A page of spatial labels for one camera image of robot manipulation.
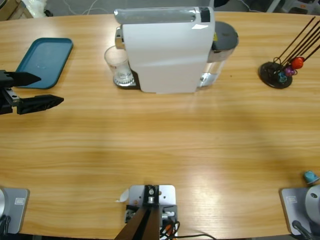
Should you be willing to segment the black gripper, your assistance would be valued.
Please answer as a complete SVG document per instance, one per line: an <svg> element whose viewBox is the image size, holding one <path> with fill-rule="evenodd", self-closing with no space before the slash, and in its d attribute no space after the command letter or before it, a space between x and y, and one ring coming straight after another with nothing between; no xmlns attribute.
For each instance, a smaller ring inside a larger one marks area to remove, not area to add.
<svg viewBox="0 0 320 240"><path fill-rule="evenodd" d="M41 112L58 106L64 101L63 97L47 94L29 98L21 98L13 87L28 86L39 82L40 77L28 72L0 71L0 114L11 114L13 108L19 115Z"/></svg>

